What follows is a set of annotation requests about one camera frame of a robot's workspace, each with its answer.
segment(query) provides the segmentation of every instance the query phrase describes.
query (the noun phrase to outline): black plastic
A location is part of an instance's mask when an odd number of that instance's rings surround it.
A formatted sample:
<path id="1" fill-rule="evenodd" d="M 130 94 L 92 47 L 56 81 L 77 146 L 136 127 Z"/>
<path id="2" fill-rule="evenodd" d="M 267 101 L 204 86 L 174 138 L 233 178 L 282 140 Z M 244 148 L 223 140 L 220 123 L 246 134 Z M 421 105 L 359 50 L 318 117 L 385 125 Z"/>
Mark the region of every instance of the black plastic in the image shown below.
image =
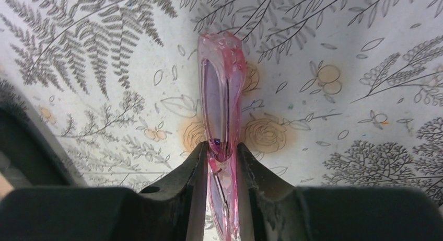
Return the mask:
<path id="1" fill-rule="evenodd" d="M 145 193 L 127 188 L 15 190 L 0 203 L 0 240 L 203 240 L 206 150 L 206 143 L 199 144 Z"/>
<path id="2" fill-rule="evenodd" d="M 26 129 L 0 109 L 0 152 L 32 185 L 69 185 L 53 160 Z"/>
<path id="3" fill-rule="evenodd" d="M 238 151 L 242 176 L 237 183 L 247 185 L 243 193 L 249 198 L 239 200 L 239 209 L 250 208 L 240 221 L 242 241 L 443 240 L 437 206 L 418 190 L 293 187 L 244 144 Z"/>

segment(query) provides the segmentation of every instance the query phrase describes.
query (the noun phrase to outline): wallpaper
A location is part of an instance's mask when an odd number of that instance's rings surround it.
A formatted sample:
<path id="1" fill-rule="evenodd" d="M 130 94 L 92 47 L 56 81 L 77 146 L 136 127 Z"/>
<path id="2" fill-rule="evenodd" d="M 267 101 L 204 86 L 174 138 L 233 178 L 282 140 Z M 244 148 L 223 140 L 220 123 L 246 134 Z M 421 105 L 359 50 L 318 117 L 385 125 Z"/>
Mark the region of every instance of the wallpaper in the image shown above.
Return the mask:
<path id="1" fill-rule="evenodd" d="M 443 0 L 1 0 L 0 107 L 75 181 L 140 190 L 204 140 L 199 33 L 243 41 L 242 140 L 293 185 L 443 204 Z M 217 239 L 207 213 L 205 239 Z"/>

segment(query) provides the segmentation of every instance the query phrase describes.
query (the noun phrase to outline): pink plastic piece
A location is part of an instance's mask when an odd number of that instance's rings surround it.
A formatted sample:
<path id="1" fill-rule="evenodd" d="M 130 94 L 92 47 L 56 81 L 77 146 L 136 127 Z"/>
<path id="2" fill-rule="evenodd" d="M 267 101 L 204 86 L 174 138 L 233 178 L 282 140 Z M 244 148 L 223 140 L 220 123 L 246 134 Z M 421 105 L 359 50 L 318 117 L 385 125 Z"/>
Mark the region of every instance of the pink plastic piece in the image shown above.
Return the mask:
<path id="1" fill-rule="evenodd" d="M 220 239 L 232 241 L 239 237 L 236 148 L 246 62 L 241 41 L 228 32 L 200 36 L 198 52 L 209 203 Z"/>

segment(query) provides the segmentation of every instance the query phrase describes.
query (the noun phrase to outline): fern leaf drawing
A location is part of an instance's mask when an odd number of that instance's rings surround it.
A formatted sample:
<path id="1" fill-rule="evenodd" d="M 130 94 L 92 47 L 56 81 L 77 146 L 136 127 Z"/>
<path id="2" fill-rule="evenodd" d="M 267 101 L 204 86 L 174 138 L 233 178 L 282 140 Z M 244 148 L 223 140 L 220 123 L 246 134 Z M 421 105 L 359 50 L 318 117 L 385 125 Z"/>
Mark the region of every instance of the fern leaf drawing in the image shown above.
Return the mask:
<path id="1" fill-rule="evenodd" d="M 61 91 L 67 87 L 75 93 L 79 87 L 89 95 L 86 66 L 91 64 L 98 87 L 107 98 L 108 73 L 119 76 L 125 89 L 130 87 L 129 59 L 143 34 L 163 46 L 155 28 L 153 5 L 169 17 L 177 17 L 171 0 L 75 0 L 73 4 L 70 0 L 3 1 L 28 26 L 17 27 L 11 18 L 0 15 L 23 44 L 11 47 L 17 53 L 15 62 L 25 85 L 40 83 Z M 79 17 L 78 10 L 87 14 Z M 101 21 L 91 22 L 89 16 L 98 16 Z"/>
<path id="2" fill-rule="evenodd" d="M 108 61 L 111 40 L 110 32 L 96 22 L 88 22 L 86 28 L 80 33 L 80 40 L 84 40 L 83 46 L 86 47 L 88 57 L 94 70 L 94 75 L 101 92 L 107 97 L 106 88 L 106 69 Z"/>
<path id="3" fill-rule="evenodd" d="M 80 42 L 78 35 L 67 31 L 60 37 L 59 44 L 63 46 L 62 52 L 67 59 L 69 69 L 72 70 L 72 75 L 83 91 L 89 95 L 85 80 L 86 60 L 83 57 L 85 50 L 83 50 L 83 45 Z"/>

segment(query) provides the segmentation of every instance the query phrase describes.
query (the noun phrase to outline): rose drawing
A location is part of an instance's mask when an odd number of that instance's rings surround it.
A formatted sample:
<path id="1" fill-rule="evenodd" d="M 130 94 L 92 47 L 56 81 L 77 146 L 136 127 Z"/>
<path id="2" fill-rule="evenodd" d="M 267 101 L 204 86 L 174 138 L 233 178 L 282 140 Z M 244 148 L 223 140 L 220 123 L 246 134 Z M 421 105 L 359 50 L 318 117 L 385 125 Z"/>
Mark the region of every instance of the rose drawing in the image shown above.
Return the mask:
<path id="1" fill-rule="evenodd" d="M 183 134 L 183 145 L 188 153 L 191 153 L 201 142 L 206 141 L 202 122 L 192 122 Z"/>
<path id="2" fill-rule="evenodd" d="M 286 144 L 286 128 L 269 118 L 255 119 L 246 125 L 244 143 L 254 151 L 272 153 Z"/>

